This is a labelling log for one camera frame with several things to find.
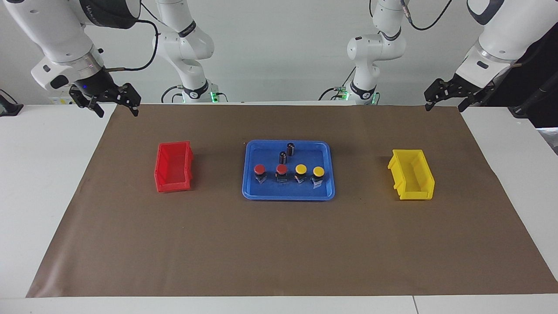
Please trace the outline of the black stand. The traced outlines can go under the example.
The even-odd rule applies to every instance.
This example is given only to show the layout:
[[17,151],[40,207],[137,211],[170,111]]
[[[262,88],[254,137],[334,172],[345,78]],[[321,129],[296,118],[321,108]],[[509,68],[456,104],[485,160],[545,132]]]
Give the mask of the black stand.
[[520,105],[509,106],[516,119],[528,119],[536,128],[558,127],[558,70]]

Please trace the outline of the black device at table edge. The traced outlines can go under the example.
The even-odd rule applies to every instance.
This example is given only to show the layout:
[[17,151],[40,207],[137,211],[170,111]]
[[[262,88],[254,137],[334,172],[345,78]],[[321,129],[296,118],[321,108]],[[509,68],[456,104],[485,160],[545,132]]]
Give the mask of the black device at table edge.
[[16,116],[22,108],[24,108],[23,104],[18,103],[8,92],[0,88],[0,117]]

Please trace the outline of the grey object beside table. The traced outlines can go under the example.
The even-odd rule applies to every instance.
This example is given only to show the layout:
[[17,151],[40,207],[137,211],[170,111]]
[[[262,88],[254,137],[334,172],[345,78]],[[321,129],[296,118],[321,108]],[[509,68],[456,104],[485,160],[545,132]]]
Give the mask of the grey object beside table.
[[536,130],[542,135],[554,153],[558,155],[558,127],[536,128]]

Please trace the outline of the red plastic bin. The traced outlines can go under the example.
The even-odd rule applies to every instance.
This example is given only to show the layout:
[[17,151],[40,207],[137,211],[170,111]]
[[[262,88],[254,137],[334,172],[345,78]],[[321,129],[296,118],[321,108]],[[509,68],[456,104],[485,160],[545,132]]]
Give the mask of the red plastic bin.
[[160,143],[154,173],[157,191],[189,190],[193,179],[193,160],[190,141]]

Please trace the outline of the yellow plastic bin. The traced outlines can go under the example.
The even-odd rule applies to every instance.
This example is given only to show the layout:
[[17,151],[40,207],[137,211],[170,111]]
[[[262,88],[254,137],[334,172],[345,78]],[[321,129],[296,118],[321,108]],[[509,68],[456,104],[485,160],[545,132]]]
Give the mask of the yellow plastic bin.
[[421,149],[393,149],[388,170],[400,200],[433,198],[435,179]]

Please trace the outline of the blue plastic tray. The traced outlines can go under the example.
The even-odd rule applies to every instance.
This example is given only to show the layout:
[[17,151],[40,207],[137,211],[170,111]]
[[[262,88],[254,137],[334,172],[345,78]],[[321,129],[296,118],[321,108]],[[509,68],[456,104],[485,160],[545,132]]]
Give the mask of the blue plastic tray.
[[[279,184],[275,172],[279,165],[279,153],[287,151],[287,144],[294,143],[295,151],[287,156],[288,181]],[[253,167],[263,164],[267,179],[259,184],[254,177]],[[295,181],[295,167],[304,164],[307,167],[306,180],[298,184]],[[314,167],[325,169],[322,186],[313,189],[311,182]],[[330,147],[323,141],[310,140],[252,140],[247,143],[242,193],[247,199],[260,201],[329,201],[335,196],[333,180],[333,163]]]

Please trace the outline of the brown paper mat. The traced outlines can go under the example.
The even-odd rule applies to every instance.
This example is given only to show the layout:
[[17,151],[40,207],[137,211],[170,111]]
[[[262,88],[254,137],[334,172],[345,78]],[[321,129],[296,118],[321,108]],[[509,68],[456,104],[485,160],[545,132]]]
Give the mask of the brown paper mat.
[[[331,201],[250,201],[255,139],[321,140]],[[159,193],[160,143],[190,141],[187,191]],[[400,200],[393,149],[421,149],[429,200]],[[64,296],[555,294],[454,107],[117,107],[28,290]]]

